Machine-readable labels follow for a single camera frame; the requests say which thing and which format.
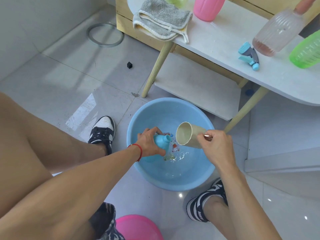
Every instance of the gray towel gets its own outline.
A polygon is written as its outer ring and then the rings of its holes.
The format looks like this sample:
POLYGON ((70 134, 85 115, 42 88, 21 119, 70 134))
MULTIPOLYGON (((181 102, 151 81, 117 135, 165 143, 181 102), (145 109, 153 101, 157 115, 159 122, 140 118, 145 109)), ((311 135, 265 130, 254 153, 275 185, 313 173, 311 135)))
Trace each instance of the gray towel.
POLYGON ((145 0, 133 16, 133 27, 163 41, 182 35, 188 43, 187 25, 191 18, 192 12, 180 10, 165 0, 145 0))

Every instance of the red string bracelet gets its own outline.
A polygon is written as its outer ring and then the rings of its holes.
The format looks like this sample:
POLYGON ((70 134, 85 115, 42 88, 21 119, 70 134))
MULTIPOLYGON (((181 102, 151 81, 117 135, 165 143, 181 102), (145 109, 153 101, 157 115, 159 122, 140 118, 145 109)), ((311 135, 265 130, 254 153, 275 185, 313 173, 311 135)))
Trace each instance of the red string bracelet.
POLYGON ((129 145, 128 147, 130 147, 130 146, 132 146, 132 145, 138 146, 138 147, 140 148, 140 157, 139 157, 139 159, 137 160, 137 162, 138 162, 138 161, 140 161, 140 159, 142 158, 142 147, 141 147, 140 145, 138 145, 138 144, 131 144, 131 145, 129 145))

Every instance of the sneaker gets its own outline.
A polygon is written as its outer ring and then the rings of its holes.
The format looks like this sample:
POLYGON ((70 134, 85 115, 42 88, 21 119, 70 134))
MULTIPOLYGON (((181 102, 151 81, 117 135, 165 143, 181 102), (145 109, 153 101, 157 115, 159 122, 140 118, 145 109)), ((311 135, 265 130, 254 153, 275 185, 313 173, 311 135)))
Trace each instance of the sneaker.
POLYGON ((92 127, 88 143, 103 143, 107 149, 107 155, 112 153, 112 141, 116 134, 116 124, 110 116, 101 117, 92 127))
POLYGON ((205 217, 203 206, 205 205, 207 199, 213 195, 220 196, 226 205, 228 205, 226 192, 224 191, 221 178, 216 179, 210 189, 188 202, 186 206, 186 212, 191 220, 198 222, 210 222, 205 217))

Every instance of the pink bottle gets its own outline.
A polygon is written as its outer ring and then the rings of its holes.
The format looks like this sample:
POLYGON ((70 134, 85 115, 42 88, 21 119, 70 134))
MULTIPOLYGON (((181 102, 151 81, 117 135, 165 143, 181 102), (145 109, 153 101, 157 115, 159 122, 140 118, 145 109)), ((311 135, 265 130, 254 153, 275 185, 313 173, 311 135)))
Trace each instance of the pink bottle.
POLYGON ((225 0, 195 0, 193 13, 197 18, 211 22, 220 12, 225 0))

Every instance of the blue and gray spray trigger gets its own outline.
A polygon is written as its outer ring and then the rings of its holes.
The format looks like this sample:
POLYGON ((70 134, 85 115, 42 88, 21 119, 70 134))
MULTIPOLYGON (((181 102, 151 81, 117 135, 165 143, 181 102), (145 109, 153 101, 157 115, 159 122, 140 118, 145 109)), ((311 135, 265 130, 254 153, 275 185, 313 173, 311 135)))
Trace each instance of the blue and gray spray trigger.
POLYGON ((238 58, 239 60, 243 60, 243 61, 249 63, 250 66, 252 66, 252 69, 254 71, 259 70, 260 65, 259 65, 258 54, 257 54, 256 50, 251 47, 249 42, 244 43, 240 47, 238 52, 242 55, 242 56, 239 56, 239 58, 238 58))

